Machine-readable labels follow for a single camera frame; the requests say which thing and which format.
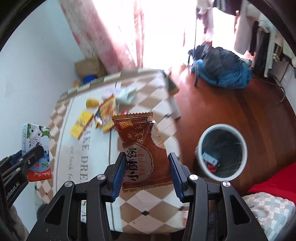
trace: blue fabric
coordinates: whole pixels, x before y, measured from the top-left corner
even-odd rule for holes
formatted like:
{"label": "blue fabric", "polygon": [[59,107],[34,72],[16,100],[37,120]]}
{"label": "blue fabric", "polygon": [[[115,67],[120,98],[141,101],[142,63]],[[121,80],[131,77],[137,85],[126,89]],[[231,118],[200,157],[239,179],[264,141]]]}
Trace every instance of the blue fabric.
{"label": "blue fabric", "polygon": [[[232,88],[232,89],[242,89],[248,86],[251,78],[252,71],[247,66],[244,61],[240,60],[240,64],[236,65],[231,71],[222,72],[218,76],[218,81],[211,80],[204,71],[203,60],[199,59],[195,61],[198,66],[198,75],[203,78],[206,82],[211,85]],[[191,67],[191,72],[194,73],[194,64]]]}

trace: brown snack package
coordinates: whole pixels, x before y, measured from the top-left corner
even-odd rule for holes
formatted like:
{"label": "brown snack package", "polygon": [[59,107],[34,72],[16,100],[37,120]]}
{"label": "brown snack package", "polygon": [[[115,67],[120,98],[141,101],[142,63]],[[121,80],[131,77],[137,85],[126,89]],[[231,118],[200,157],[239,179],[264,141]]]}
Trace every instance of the brown snack package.
{"label": "brown snack package", "polygon": [[123,191],[136,191],[172,183],[170,163],[153,113],[112,117],[126,154]]}

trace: checkered tablecloth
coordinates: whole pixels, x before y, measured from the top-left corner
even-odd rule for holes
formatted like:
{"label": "checkered tablecloth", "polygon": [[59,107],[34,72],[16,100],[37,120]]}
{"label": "checkered tablecloth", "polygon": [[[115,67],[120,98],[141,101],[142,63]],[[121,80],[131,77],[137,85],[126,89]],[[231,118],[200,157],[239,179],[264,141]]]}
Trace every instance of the checkered tablecloth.
{"label": "checkered tablecloth", "polygon": [[[167,153],[175,152],[180,157],[179,143],[175,137],[176,126],[168,101],[168,85],[168,79],[162,71],[141,70],[106,76],[61,96],[49,123],[52,136],[50,160],[53,179],[37,183],[39,197],[49,203],[64,182],[89,181],[103,173],[108,165],[116,161],[120,151],[123,151],[115,130],[103,134],[101,129],[95,129],[90,125],[80,140],[69,134],[77,117],[85,109],[86,99],[92,97],[102,101],[102,96],[108,95],[114,88],[137,88],[136,99],[129,106],[120,105],[120,111],[152,111]],[[88,145],[89,150],[83,150],[83,145]],[[86,157],[88,167],[81,173],[80,161],[83,158],[86,160]],[[107,203],[110,228],[127,233],[170,233],[183,229],[184,213],[187,210],[188,206],[183,205],[176,197],[173,185],[138,192],[121,191],[113,204]],[[85,212],[86,202],[82,202],[81,220],[84,222]]]}

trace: floor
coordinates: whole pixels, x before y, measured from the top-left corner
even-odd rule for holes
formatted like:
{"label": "floor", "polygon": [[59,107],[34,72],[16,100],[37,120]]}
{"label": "floor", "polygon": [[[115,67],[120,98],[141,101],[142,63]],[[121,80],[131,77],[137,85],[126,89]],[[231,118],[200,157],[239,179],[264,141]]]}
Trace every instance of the floor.
{"label": "floor", "polygon": [[184,66],[173,68],[171,78],[180,88],[175,95],[182,117],[176,121],[183,164],[194,172],[194,151],[201,134],[211,125],[234,126],[248,148],[247,165],[231,181],[241,195],[266,181],[296,160],[296,117],[283,93],[275,86],[252,79],[242,90],[210,86]]}

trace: round metal pin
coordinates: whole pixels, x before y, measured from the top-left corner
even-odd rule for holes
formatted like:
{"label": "round metal pin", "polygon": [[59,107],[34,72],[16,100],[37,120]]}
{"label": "round metal pin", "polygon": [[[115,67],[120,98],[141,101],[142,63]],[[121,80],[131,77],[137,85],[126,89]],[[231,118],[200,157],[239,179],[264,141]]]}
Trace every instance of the round metal pin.
{"label": "round metal pin", "polygon": [[67,187],[67,188],[69,188],[72,185],[73,185],[73,183],[71,181],[65,182],[65,187]]}
{"label": "round metal pin", "polygon": [[230,187],[230,182],[228,182],[228,181],[224,181],[224,182],[222,182],[222,184],[224,187]]}
{"label": "round metal pin", "polygon": [[197,180],[197,179],[198,179],[198,176],[197,176],[197,175],[194,175],[194,174],[191,174],[191,175],[189,176],[189,178],[190,178],[191,180]]}
{"label": "round metal pin", "polygon": [[100,174],[96,176],[98,180],[104,180],[106,176],[104,174]]}

